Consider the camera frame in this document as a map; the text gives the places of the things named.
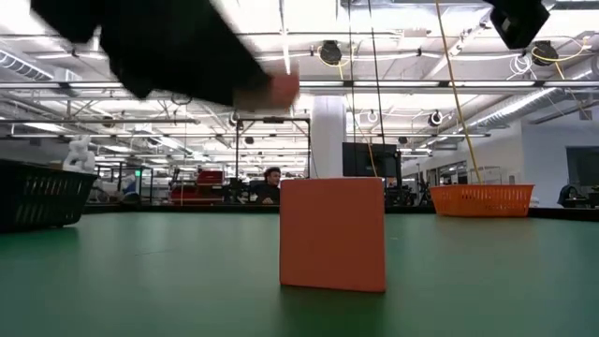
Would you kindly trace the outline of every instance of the red machine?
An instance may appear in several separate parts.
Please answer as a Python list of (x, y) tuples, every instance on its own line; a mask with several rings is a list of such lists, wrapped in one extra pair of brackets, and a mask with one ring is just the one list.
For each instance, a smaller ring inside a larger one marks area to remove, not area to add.
[(202, 205), (223, 202), (223, 171), (201, 171), (197, 179), (176, 180), (179, 171), (175, 170), (170, 189), (170, 202), (174, 205)]

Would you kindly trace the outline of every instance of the orange plastic basket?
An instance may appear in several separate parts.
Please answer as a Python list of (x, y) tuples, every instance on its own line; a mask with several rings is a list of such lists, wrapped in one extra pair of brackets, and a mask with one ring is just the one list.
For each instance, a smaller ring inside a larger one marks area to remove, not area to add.
[(431, 187), (437, 214), (448, 216), (523, 217), (533, 194), (533, 185), (450, 185)]

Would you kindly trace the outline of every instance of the green table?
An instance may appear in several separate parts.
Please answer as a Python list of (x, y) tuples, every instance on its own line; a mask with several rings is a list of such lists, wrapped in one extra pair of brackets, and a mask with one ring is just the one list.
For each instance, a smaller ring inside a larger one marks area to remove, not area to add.
[(384, 295), (280, 287), (277, 215), (0, 236), (0, 336), (599, 336), (599, 224), (386, 221)]

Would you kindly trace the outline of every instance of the white column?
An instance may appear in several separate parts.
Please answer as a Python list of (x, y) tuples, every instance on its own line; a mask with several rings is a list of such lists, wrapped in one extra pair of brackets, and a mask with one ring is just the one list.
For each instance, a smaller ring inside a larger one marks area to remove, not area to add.
[(345, 141), (345, 98), (343, 96), (316, 96), (311, 118), (311, 178), (343, 177), (342, 143)]

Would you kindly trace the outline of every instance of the white statue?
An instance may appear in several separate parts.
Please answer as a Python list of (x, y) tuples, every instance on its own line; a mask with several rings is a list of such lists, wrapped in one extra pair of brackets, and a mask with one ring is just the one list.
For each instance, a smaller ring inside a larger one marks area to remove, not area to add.
[(68, 143), (69, 152), (63, 164), (63, 169), (72, 172), (94, 174), (95, 155), (93, 152), (88, 151), (89, 144), (89, 136), (76, 136), (71, 140)]

